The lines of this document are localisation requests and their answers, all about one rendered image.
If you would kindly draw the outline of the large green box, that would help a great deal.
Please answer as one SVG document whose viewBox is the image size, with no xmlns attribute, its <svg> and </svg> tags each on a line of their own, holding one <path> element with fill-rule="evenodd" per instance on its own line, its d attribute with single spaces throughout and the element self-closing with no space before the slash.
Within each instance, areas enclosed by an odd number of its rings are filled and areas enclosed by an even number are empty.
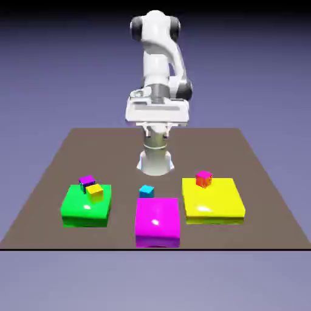
<svg viewBox="0 0 311 311">
<path fill-rule="evenodd" d="M 79 185 L 71 185 L 60 208 L 63 227 L 106 227 L 111 209 L 111 185 L 101 185 L 103 200 L 92 203 Z"/>
</svg>

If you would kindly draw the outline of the large yellow box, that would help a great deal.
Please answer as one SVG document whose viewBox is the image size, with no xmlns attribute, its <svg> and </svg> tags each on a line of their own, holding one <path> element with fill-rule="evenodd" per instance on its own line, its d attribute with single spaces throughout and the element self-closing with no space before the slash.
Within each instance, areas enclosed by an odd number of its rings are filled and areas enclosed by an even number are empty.
<svg viewBox="0 0 311 311">
<path fill-rule="evenodd" d="M 232 178 L 215 178 L 207 188 L 195 178 L 182 179 L 187 224 L 241 224 L 245 207 Z"/>
</svg>

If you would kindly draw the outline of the large magenta box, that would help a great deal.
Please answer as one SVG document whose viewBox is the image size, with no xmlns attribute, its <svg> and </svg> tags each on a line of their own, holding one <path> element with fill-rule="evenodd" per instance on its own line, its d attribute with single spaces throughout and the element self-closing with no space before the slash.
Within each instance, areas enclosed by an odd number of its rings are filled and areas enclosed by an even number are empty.
<svg viewBox="0 0 311 311">
<path fill-rule="evenodd" d="M 178 199 L 137 199 L 135 243 L 137 248 L 179 247 L 180 216 Z"/>
</svg>

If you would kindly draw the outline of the small yellow cube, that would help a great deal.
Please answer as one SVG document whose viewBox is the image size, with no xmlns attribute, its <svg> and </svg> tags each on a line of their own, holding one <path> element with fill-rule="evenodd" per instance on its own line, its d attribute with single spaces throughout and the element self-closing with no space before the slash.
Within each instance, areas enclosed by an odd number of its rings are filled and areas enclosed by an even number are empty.
<svg viewBox="0 0 311 311">
<path fill-rule="evenodd" d="M 87 198 L 92 204 L 103 200 L 103 188 L 99 184 L 93 184 L 86 187 Z"/>
</svg>

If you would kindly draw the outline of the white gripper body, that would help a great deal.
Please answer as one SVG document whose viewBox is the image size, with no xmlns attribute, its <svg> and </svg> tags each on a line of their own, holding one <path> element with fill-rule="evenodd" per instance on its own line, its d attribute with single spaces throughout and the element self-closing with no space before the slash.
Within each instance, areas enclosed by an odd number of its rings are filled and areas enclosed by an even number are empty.
<svg viewBox="0 0 311 311">
<path fill-rule="evenodd" d="M 183 125 L 189 121 L 189 103 L 186 100 L 164 98 L 155 104 L 149 97 L 128 98 L 125 119 L 129 123 L 172 123 Z"/>
</svg>

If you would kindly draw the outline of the small red cube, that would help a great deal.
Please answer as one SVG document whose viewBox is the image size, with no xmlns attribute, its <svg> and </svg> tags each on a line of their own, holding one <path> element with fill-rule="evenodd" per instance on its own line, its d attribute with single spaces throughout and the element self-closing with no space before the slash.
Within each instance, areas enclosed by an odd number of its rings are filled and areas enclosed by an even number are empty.
<svg viewBox="0 0 311 311">
<path fill-rule="evenodd" d="M 201 188 L 207 188 L 213 179 L 213 174 L 209 171 L 199 171 L 196 174 L 196 185 Z"/>
</svg>

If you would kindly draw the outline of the small cyan cube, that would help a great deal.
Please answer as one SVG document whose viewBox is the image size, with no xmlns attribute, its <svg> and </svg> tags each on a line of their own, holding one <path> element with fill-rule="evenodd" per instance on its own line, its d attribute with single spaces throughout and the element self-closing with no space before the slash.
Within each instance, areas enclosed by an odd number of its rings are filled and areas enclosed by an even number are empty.
<svg viewBox="0 0 311 311">
<path fill-rule="evenodd" d="M 154 197 L 154 187 L 150 185 L 143 185 L 139 189 L 139 198 L 153 198 Z"/>
</svg>

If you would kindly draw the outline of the small purple cube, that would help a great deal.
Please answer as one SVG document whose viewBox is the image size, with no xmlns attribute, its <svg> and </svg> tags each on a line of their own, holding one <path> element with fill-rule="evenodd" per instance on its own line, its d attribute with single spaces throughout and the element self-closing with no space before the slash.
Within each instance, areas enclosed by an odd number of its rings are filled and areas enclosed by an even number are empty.
<svg viewBox="0 0 311 311">
<path fill-rule="evenodd" d="M 79 178 L 79 185 L 84 194 L 86 194 L 86 188 L 91 185 L 95 185 L 96 181 L 92 175 L 87 175 Z"/>
</svg>

